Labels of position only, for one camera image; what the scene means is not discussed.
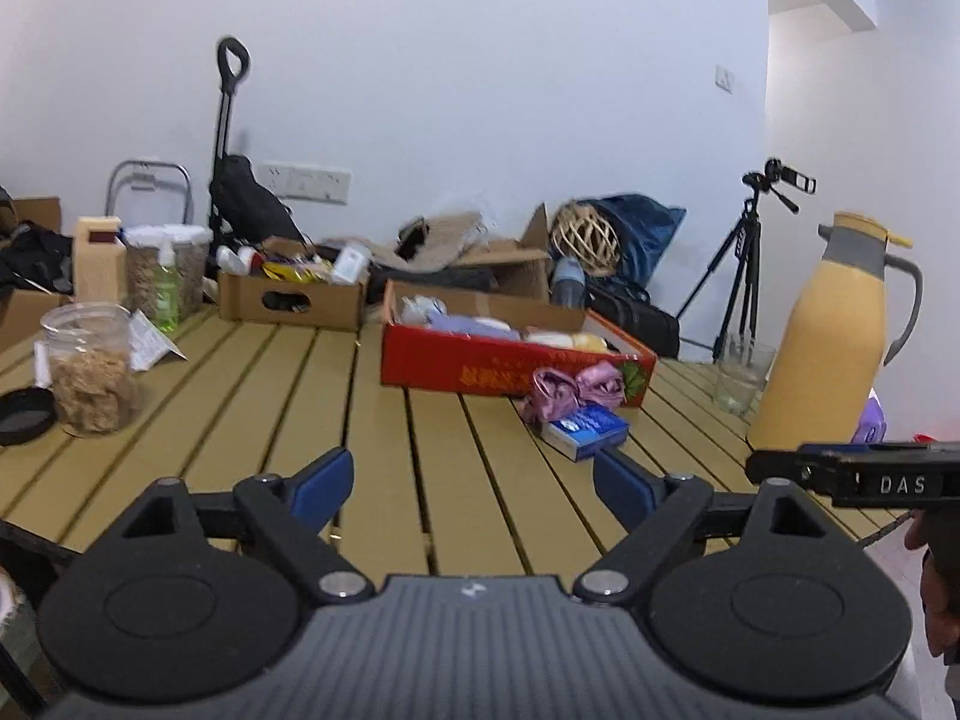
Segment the person right hand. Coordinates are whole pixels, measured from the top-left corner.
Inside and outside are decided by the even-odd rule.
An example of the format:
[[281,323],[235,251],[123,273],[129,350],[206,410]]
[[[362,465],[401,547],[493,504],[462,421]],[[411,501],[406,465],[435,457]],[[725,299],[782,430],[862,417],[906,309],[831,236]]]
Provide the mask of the person right hand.
[[953,611],[953,587],[939,572],[934,562],[934,553],[929,549],[924,532],[924,514],[911,512],[911,523],[905,535],[905,548],[908,551],[926,551],[921,571],[921,601],[924,610],[924,629],[926,642],[932,656],[942,656],[947,650],[958,644],[960,622]]

